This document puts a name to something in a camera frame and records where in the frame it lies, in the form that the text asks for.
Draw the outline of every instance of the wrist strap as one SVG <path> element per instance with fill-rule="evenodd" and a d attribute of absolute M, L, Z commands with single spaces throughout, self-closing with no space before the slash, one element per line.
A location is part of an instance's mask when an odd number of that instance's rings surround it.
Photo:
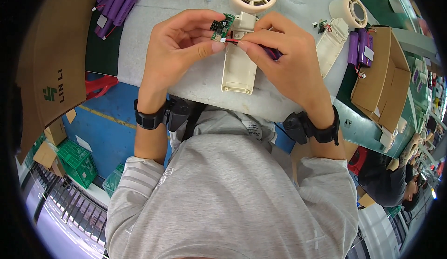
<path fill-rule="evenodd" d="M 335 145 L 338 142 L 338 129 L 340 127 L 340 118 L 338 117 L 337 109 L 332 106 L 334 110 L 334 122 L 326 129 L 320 130 L 310 121 L 305 111 L 299 114 L 291 113 L 282 123 L 284 130 L 288 136 L 294 139 L 299 144 L 306 144 L 307 138 L 315 137 L 319 143 L 328 143 L 334 141 Z"/>

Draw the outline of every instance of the red wire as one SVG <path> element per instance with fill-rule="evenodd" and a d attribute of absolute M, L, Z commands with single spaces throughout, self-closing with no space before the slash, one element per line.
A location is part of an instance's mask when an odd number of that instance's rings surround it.
<path fill-rule="evenodd" d="M 110 30 L 110 32 L 107 34 L 107 36 L 106 37 L 104 37 L 104 38 L 107 38 L 111 33 L 112 33 L 112 31 L 113 30 L 115 30 L 115 28 L 116 28 L 116 26 L 115 27 L 113 27 L 113 29 L 112 30 Z"/>
<path fill-rule="evenodd" d="M 360 64 L 358 64 L 357 66 L 354 66 L 355 72 L 357 73 L 357 75 L 361 78 L 360 74 L 359 74 L 359 70 L 360 70 Z"/>

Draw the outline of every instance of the green plastic crate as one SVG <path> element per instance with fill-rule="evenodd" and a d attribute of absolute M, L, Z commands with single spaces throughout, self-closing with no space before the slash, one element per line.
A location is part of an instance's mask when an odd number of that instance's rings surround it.
<path fill-rule="evenodd" d="M 104 188 L 104 191 L 107 195 L 109 195 L 109 197 L 112 197 L 113 192 L 115 192 L 115 189 L 118 187 L 123 172 L 124 165 L 119 164 L 118 167 L 116 167 L 116 169 L 114 169 L 114 171 L 102 183 L 102 188 Z"/>
<path fill-rule="evenodd" d="M 90 152 L 67 139 L 59 145 L 57 155 L 65 172 L 87 189 L 98 174 Z"/>
<path fill-rule="evenodd" d="M 31 147 L 31 152 L 33 153 L 33 157 L 36 154 L 37 150 L 39 149 L 40 145 L 45 140 L 45 135 L 42 133 L 40 134 L 39 138 L 34 142 L 34 145 Z"/>

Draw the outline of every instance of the small circuit board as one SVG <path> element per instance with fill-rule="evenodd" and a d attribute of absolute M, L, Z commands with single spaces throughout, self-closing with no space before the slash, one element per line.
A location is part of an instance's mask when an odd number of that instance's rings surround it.
<path fill-rule="evenodd" d="M 213 24 L 210 27 L 211 31 L 214 31 L 211 39 L 216 42 L 220 42 L 221 38 L 225 38 L 227 36 L 228 31 L 230 31 L 230 27 L 233 24 L 235 19 L 232 14 L 225 14 L 225 20 L 222 21 L 213 21 Z"/>
<path fill-rule="evenodd" d="M 321 34 L 325 31 L 327 23 L 328 21 L 323 19 L 320 19 L 318 21 L 318 34 Z"/>

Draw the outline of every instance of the cardboard box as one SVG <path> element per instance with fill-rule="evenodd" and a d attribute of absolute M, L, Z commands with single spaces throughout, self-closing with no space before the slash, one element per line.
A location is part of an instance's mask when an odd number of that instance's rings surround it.
<path fill-rule="evenodd" d="M 397 127 L 407 99 L 411 73 L 399 42 L 388 26 L 371 27 L 374 60 L 364 69 L 366 78 L 358 78 L 351 102 L 367 117 L 391 133 Z"/>
<path fill-rule="evenodd" d="M 62 122 L 62 117 L 59 117 L 55 122 L 43 130 L 45 137 L 50 143 L 58 146 L 66 137 L 64 122 Z"/>
<path fill-rule="evenodd" d="M 357 201 L 360 205 L 367 208 L 375 203 L 375 201 L 368 194 L 366 194 L 366 191 L 360 185 L 357 185 L 356 189 L 357 195 L 360 196 L 360 199 Z"/>
<path fill-rule="evenodd" d="M 44 141 L 33 157 L 34 161 L 59 177 L 64 177 L 65 170 L 56 152 Z"/>
<path fill-rule="evenodd" d="M 437 77 L 444 76 L 443 68 L 434 62 L 431 62 L 430 65 L 427 64 L 427 70 L 435 73 Z"/>
<path fill-rule="evenodd" d="M 22 44 L 16 82 L 21 88 L 26 154 L 43 129 L 85 101 L 85 49 L 95 0 L 45 0 Z"/>

